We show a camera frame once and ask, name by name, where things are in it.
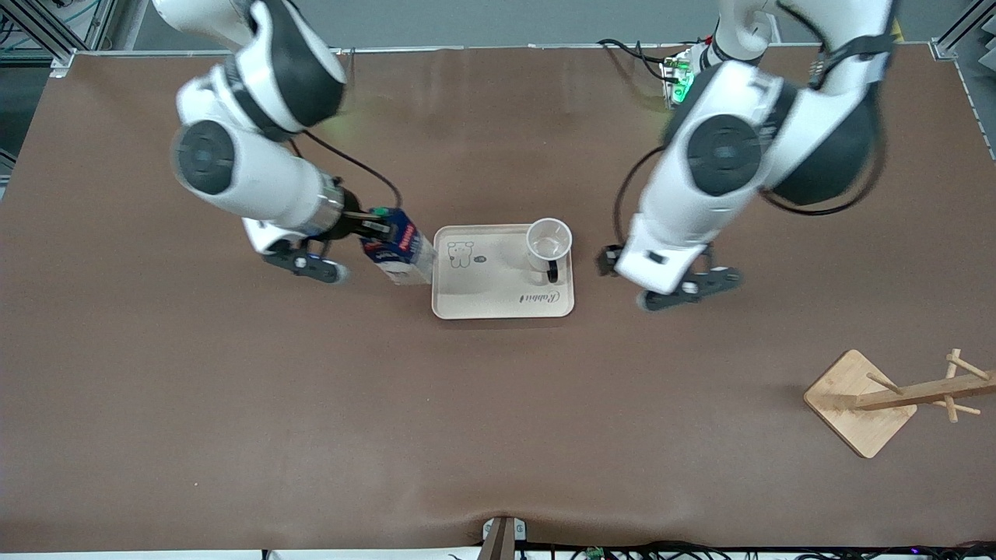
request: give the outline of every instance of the blue cable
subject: blue cable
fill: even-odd
[[[95,6],[97,6],[100,3],[101,3],[101,0],[94,0],[93,2],[91,2],[90,4],[88,4],[86,8],[80,10],[79,12],[77,12],[77,13],[73,14],[72,16],[70,16],[70,17],[66,18],[65,20],[63,20],[63,23],[70,23],[71,21],[75,20],[76,18],[78,18],[78,17],[82,16],[83,14],[85,14],[85,13],[89,12],[90,10],[92,10]],[[21,45],[23,45],[23,44],[25,44],[25,43],[27,43],[28,41],[31,41],[31,40],[32,40],[31,37],[28,37],[26,39],[21,39],[20,41],[18,41],[17,43],[14,43],[10,47],[4,47],[3,52],[7,53],[7,52],[10,52],[10,51],[13,51],[14,49],[20,47]]]

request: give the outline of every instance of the wooden mug tree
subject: wooden mug tree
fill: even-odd
[[[913,416],[917,405],[944,407],[952,422],[958,421],[958,412],[981,414],[954,400],[996,393],[996,372],[965,362],[958,349],[951,351],[947,362],[944,379],[900,387],[861,352],[850,350],[806,391],[806,404],[858,455],[872,458]],[[957,375],[959,368],[968,374]]]

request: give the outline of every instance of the brown table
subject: brown table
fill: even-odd
[[[812,57],[765,65],[801,81]],[[996,365],[996,171],[925,46],[895,57],[875,193],[823,219],[754,202],[717,243],[745,285],[658,315],[587,264],[667,120],[641,66],[357,56],[322,134],[394,177],[424,230],[574,228],[574,313],[512,322],[436,319],[354,240],[334,250],[345,287],[263,264],[168,163],[173,94],[213,62],[82,56],[45,91],[0,204],[0,549],[459,545],[496,514],[598,544],[994,536],[994,403],[923,411],[864,460],[802,401],[849,348],[902,383],[941,377],[952,347]]]

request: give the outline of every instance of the white tray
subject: white tray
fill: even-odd
[[[556,284],[526,259],[529,224],[447,225],[432,244],[432,312],[440,319],[564,317],[574,309],[571,255]]]

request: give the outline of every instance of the wooden base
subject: wooden base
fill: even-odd
[[[858,395],[882,389],[869,379],[869,373],[888,380],[861,352],[847,351],[803,396],[806,404],[864,458],[874,457],[916,412],[916,405],[856,410]]]

